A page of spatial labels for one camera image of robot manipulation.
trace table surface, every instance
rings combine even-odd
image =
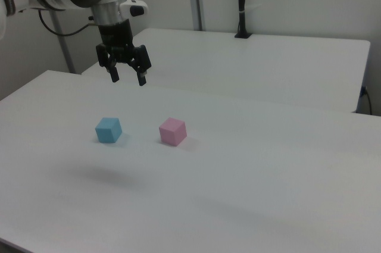
[[[363,40],[146,29],[152,61],[148,83],[174,89],[353,112],[363,83],[370,43]],[[123,81],[136,73],[118,64]],[[83,75],[110,79],[95,64]]]
[[[118,117],[101,144],[95,126]],[[160,142],[182,119],[188,138]],[[379,252],[381,120],[46,72],[0,102],[0,238],[32,252]]]

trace wall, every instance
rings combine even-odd
[[[149,6],[149,14],[145,18],[131,20],[133,34],[137,34],[147,27],[163,29],[193,30],[191,0],[144,0]],[[61,26],[64,32],[87,24],[87,11],[66,11],[59,13]],[[101,37],[96,27],[88,28],[79,35],[66,38],[68,48],[78,73],[98,61],[95,47],[101,43]]]
[[[51,24],[49,14],[45,17]],[[34,10],[7,20],[0,55],[0,99],[46,70],[67,71],[57,37],[45,31]]]
[[[260,6],[246,19],[255,33],[369,40],[364,84],[381,115],[381,0],[246,0],[253,4]],[[202,0],[202,9],[206,30],[236,32],[238,0]],[[367,113],[362,100],[360,111]]]

